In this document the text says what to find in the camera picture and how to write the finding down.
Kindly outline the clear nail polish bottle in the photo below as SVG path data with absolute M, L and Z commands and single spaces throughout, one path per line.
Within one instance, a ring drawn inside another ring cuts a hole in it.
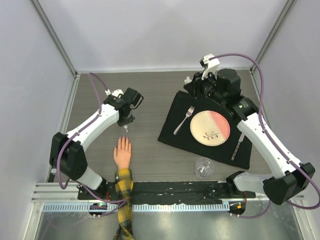
M 187 76 L 186 79 L 184 80 L 184 85 L 187 85 L 187 84 L 189 84 L 191 82 L 192 82 L 192 80 L 190 79 L 189 76 Z

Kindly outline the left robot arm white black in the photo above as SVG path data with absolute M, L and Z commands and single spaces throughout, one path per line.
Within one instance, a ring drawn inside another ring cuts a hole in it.
M 108 127 L 118 124 L 127 127 L 134 121 L 133 110 L 144 97 L 135 89 L 106 91 L 106 99 L 98 110 L 82 124 L 67 133 L 56 133 L 52 138 L 49 164 L 70 181 L 78 182 L 93 198 L 100 200 L 108 191 L 107 181 L 93 171 L 87 162 L 86 150 Z

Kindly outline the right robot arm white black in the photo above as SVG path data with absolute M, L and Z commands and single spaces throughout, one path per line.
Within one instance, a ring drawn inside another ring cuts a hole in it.
M 205 97 L 222 107 L 236 120 L 237 128 L 248 138 L 266 161 L 271 174 L 251 174 L 238 171 L 230 175 L 226 193 L 233 198 L 245 191 L 265 194 L 271 202 L 282 205 L 312 185 L 315 168 L 302 163 L 281 143 L 266 124 L 257 106 L 241 94 L 241 79 L 234 69 L 197 72 L 184 80 L 184 89 L 195 99 Z

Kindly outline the mannequin hand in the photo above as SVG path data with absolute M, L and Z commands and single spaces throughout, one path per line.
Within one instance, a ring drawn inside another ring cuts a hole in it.
M 114 148 L 113 159 L 117 170 L 129 169 L 132 157 L 132 144 L 128 137 L 120 137 Z

